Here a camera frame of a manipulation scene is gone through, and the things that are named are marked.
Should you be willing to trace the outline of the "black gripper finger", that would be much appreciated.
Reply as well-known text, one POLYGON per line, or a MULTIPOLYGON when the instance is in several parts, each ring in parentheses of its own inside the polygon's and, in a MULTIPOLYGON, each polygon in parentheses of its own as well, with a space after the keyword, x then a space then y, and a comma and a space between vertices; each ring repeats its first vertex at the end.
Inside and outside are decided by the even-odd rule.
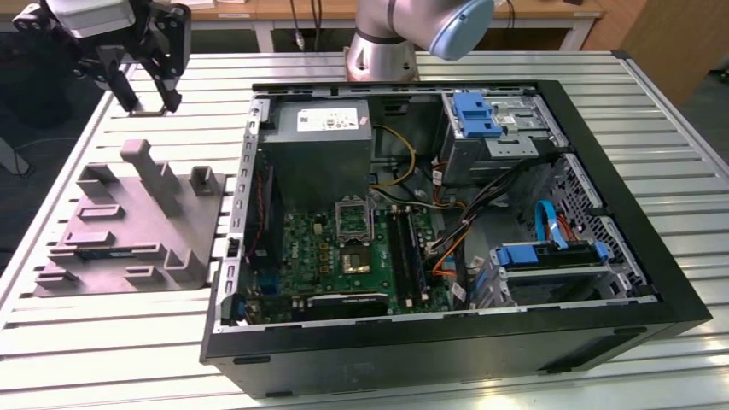
POLYGON ((31 3, 14 17, 19 32, 56 44, 75 63, 75 75, 88 76, 112 92, 132 112, 138 96, 120 69, 122 30, 134 20, 124 3, 31 3))
POLYGON ((148 3, 148 8, 140 62, 154 78, 164 108, 176 112, 183 100, 176 86, 191 59, 192 11, 182 3, 148 3))

